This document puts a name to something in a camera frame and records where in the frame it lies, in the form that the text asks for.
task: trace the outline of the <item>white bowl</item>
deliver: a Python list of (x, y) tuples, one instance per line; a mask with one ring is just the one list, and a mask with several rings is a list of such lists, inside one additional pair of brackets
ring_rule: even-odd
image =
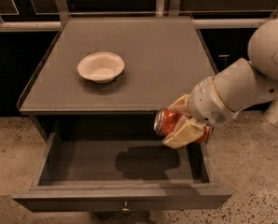
[(124, 69), (122, 59), (110, 52), (98, 52), (85, 57), (77, 66), (78, 73), (85, 79), (106, 83)]

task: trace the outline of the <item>drawer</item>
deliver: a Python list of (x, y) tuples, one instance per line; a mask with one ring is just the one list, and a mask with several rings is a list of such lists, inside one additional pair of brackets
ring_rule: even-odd
[(231, 195), (215, 182), (205, 144), (171, 149), (154, 114), (62, 116), (28, 191), (31, 211), (218, 208)]

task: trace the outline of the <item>floor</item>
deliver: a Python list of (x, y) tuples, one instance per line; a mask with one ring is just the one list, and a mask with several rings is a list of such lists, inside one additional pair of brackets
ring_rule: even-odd
[(0, 224), (278, 224), (278, 123), (269, 124), (260, 111), (242, 112), (208, 143), (215, 178), (233, 189), (216, 210), (32, 213), (10, 195), (31, 185), (45, 145), (28, 118), (0, 118)]

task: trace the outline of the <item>white robot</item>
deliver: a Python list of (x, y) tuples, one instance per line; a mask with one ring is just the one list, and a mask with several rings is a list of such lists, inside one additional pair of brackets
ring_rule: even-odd
[(278, 98), (278, 19), (255, 31), (248, 55), (250, 61), (240, 59), (216, 76), (206, 78), (190, 95), (169, 107), (184, 117), (163, 139), (164, 144), (181, 147), (200, 137), (204, 127), (222, 126), (247, 107)]

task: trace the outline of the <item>gray tabletop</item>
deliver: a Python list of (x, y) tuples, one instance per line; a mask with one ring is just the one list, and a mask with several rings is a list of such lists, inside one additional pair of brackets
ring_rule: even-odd
[[(107, 84), (76, 70), (84, 57), (101, 51), (125, 62), (123, 74)], [(188, 17), (71, 19), (21, 112), (155, 111), (213, 74)]]

